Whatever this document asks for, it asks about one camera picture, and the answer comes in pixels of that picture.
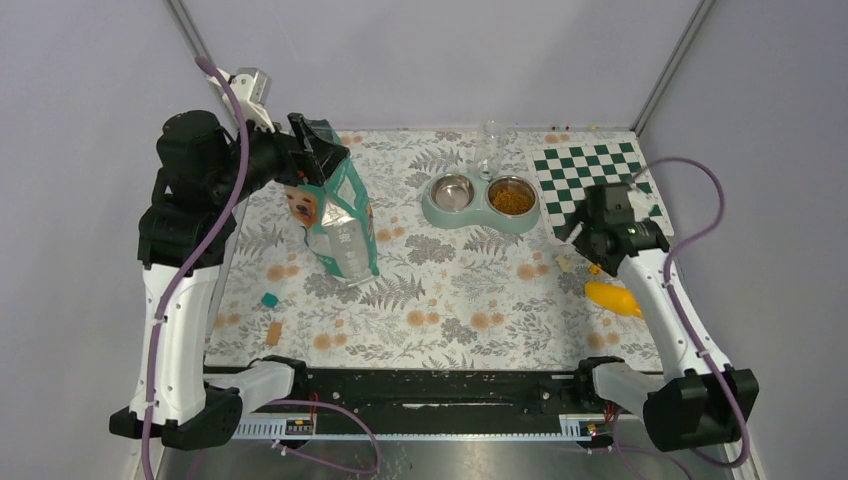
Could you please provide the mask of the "yellow plastic scoop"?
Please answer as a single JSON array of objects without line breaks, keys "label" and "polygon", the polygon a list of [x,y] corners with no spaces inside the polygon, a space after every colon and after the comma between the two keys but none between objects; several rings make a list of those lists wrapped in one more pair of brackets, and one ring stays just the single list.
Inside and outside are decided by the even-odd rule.
[{"label": "yellow plastic scoop", "polygon": [[644,319],[636,298],[624,287],[590,281],[585,285],[585,293],[593,303],[605,310],[621,316]]}]

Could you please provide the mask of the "teal pet food bag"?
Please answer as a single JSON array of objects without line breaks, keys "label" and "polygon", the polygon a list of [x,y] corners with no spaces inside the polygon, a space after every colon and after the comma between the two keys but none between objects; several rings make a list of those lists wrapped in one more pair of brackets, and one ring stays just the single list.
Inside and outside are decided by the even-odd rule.
[{"label": "teal pet food bag", "polygon": [[284,187],[290,212],[304,229],[304,243],[327,272],[347,286],[379,276],[373,209],[349,150],[322,186]]}]

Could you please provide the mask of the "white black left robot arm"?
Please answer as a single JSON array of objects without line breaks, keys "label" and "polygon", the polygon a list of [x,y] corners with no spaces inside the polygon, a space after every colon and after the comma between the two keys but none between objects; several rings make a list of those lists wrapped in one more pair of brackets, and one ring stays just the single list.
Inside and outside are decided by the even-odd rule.
[{"label": "white black left robot arm", "polygon": [[145,347],[132,401],[110,416],[113,435],[158,438],[183,451],[217,447],[245,415],[273,401],[288,411],[309,401],[301,360],[270,355],[233,375],[203,377],[213,292],[237,225],[228,201],[271,182],[316,184],[346,153],[326,120],[298,113],[288,120],[289,132],[248,121],[244,133],[231,135],[213,113],[192,110],[163,125],[161,166],[139,222]]}]

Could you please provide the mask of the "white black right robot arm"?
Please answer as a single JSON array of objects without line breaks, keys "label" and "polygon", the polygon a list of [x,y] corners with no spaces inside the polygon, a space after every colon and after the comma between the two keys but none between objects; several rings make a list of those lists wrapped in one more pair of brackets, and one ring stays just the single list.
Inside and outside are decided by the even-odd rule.
[{"label": "white black right robot arm", "polygon": [[579,362],[573,396],[583,410],[614,403],[636,415],[662,452],[744,439],[759,393],[749,369],[737,369],[711,339],[679,286],[670,246],[652,220],[639,220],[625,183],[590,186],[566,229],[580,230],[573,246],[632,294],[663,368],[651,377],[617,357]]}]

